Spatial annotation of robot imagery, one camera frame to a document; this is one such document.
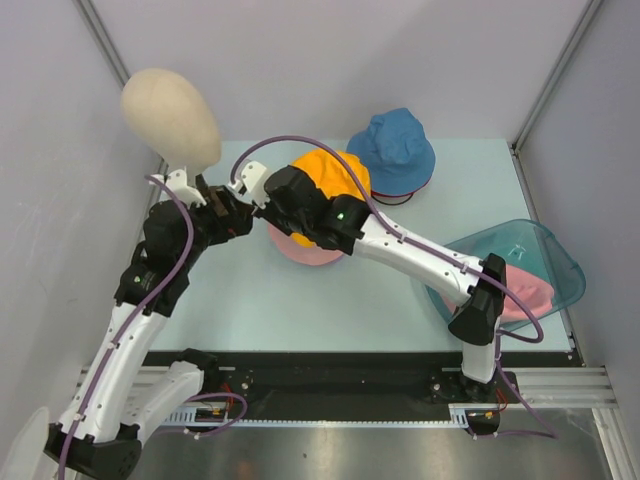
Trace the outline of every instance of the blue bucket hat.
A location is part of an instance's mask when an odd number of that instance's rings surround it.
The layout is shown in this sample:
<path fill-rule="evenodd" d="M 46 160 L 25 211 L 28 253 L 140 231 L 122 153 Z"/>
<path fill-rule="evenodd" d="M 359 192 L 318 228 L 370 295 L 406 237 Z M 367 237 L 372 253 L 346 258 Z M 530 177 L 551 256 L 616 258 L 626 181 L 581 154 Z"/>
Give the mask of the blue bucket hat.
<path fill-rule="evenodd" d="M 425 186 L 436 164 L 422 124 L 406 108 L 371 117 L 367 129 L 351 138 L 347 152 L 369 170 L 371 190 L 390 197 Z"/>

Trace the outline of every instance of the pink cloth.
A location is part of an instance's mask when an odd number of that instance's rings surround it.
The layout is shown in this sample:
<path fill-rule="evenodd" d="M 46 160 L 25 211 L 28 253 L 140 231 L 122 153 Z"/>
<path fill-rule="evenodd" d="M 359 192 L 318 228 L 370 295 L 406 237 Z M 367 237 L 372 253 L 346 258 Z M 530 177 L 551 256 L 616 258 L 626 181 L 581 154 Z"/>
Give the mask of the pink cloth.
<path fill-rule="evenodd" d="M 271 240 L 276 244 L 278 250 L 294 262 L 318 267 L 335 262 L 343 256 L 343 253 L 337 250 L 323 250 L 320 247 L 303 247 L 273 225 L 267 225 L 267 229 L 269 230 Z"/>
<path fill-rule="evenodd" d="M 542 317 L 553 308 L 551 304 L 555 293 L 553 287 L 525 270 L 507 265 L 507 287 L 531 309 L 536 318 Z M 453 313 L 455 310 L 453 303 L 444 297 L 443 300 L 447 308 Z M 527 320 L 525 313 L 511 298 L 506 297 L 500 322 L 520 322 L 522 320 Z"/>

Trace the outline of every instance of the transparent container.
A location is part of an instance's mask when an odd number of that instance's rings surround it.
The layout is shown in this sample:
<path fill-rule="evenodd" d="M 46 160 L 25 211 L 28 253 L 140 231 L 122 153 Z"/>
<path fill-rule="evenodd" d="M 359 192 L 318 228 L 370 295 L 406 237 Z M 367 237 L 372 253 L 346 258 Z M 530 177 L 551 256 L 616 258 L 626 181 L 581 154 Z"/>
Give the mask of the transparent container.
<path fill-rule="evenodd" d="M 502 223 L 446 245 L 460 253 L 485 258 L 500 255 L 507 263 L 507 287 L 543 318 L 577 302 L 586 289 L 584 272 L 544 225 L 519 219 Z M 449 323 L 454 306 L 435 290 L 425 289 L 436 309 Z M 528 320 L 508 297 L 502 328 L 516 330 Z"/>

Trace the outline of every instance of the yellow fabric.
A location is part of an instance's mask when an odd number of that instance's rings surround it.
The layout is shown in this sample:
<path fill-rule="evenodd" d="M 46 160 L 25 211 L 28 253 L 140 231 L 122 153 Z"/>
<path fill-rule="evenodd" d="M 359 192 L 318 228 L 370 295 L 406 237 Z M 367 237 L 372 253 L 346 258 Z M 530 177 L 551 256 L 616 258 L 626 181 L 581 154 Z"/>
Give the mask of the yellow fabric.
<path fill-rule="evenodd" d="M 346 152 L 339 151 L 338 155 L 346 160 L 367 193 L 371 195 L 369 171 L 360 163 L 360 159 Z M 327 198 L 337 197 L 346 193 L 364 200 L 355 182 L 340 162 L 322 149 L 312 150 L 298 158 L 292 165 L 309 175 L 316 187 L 322 190 L 322 193 Z M 315 246 L 315 243 L 299 233 L 292 233 L 291 238 L 303 247 Z"/>

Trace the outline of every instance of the table top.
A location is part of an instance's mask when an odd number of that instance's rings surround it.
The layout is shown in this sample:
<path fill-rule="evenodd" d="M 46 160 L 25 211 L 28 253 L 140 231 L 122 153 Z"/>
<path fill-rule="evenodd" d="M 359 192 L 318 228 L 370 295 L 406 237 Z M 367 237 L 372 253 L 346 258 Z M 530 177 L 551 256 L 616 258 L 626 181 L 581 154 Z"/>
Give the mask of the table top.
<path fill-rule="evenodd" d="M 226 184 L 231 164 L 255 142 L 226 142 L 220 163 L 204 176 Z M 326 141 L 344 149 L 346 141 Z M 380 206 L 395 222 L 446 244 L 485 228 L 529 218 L 504 140 L 432 141 L 436 168 L 429 184 L 402 206 Z M 303 144 L 270 145 L 251 156 L 277 169 L 304 154 Z M 308 267 L 284 257 L 267 224 L 207 250 L 191 285 L 151 350 L 197 348 L 265 352 L 459 351 L 424 288 L 389 267 L 345 256 Z M 503 340 L 505 351 L 568 351 L 559 313 L 541 320 L 545 340 Z M 535 336 L 531 326 L 518 333 Z"/>

